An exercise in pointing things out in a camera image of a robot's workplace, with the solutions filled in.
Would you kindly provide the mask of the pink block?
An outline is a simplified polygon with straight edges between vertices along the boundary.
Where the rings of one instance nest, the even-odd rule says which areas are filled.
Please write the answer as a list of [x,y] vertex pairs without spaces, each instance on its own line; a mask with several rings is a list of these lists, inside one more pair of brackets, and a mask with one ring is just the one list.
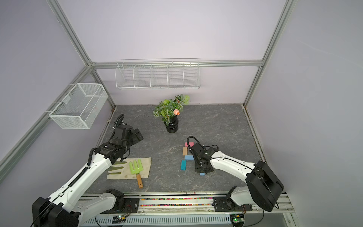
[[192,147],[193,145],[194,145],[194,143],[193,142],[190,142],[190,143],[185,143],[185,146],[187,147],[187,146],[190,146],[190,147]]

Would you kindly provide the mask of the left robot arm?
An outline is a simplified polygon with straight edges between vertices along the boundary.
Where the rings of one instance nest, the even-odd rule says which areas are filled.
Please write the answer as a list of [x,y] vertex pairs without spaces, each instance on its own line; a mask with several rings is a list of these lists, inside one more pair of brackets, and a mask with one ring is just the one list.
[[139,129],[127,124],[115,126],[111,139],[90,151],[81,170],[49,197],[40,197],[33,203],[31,226],[79,227],[105,211],[130,213],[132,207],[125,205],[124,194],[117,190],[107,190],[83,205],[79,204],[79,200],[103,172],[142,140]]

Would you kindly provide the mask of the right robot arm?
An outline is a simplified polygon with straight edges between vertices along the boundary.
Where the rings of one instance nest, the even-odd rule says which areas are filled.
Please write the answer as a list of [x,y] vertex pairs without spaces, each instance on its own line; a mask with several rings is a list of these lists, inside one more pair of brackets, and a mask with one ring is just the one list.
[[202,146],[199,143],[188,147],[191,152],[195,171],[210,173],[222,170],[242,180],[246,186],[234,186],[225,197],[218,197],[214,202],[216,210],[237,211],[244,205],[254,203],[267,212],[278,209],[278,198],[284,186],[267,163],[238,160],[218,150],[218,146]]

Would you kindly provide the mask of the teal block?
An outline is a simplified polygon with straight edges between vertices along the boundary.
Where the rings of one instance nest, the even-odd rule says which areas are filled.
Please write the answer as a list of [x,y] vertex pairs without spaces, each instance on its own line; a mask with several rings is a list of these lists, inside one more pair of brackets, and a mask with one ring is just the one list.
[[185,171],[186,170],[186,165],[187,165],[187,161],[186,160],[182,160],[181,161],[181,168],[180,168],[180,170]]

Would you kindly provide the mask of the natural wood block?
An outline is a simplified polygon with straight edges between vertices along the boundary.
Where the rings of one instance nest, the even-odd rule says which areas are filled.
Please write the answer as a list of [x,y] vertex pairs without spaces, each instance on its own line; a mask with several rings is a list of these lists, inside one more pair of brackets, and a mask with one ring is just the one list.
[[187,147],[183,147],[183,149],[182,149],[182,155],[183,156],[188,155],[188,148]]

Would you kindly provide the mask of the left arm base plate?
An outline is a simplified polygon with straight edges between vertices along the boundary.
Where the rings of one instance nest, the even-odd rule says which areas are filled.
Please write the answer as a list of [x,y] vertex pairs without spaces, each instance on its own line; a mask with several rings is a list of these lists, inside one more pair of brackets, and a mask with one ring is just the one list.
[[137,213],[139,208],[140,199],[139,198],[124,198],[123,205],[120,207],[118,203],[108,210],[102,212],[102,214],[116,214],[116,213]]

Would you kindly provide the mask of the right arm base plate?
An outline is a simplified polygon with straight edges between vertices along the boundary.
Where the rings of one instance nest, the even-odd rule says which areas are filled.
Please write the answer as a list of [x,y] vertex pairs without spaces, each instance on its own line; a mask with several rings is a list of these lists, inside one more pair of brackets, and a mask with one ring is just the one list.
[[253,210],[250,204],[239,206],[236,205],[231,199],[227,199],[226,197],[214,197],[212,206],[214,207],[215,212],[247,212]]

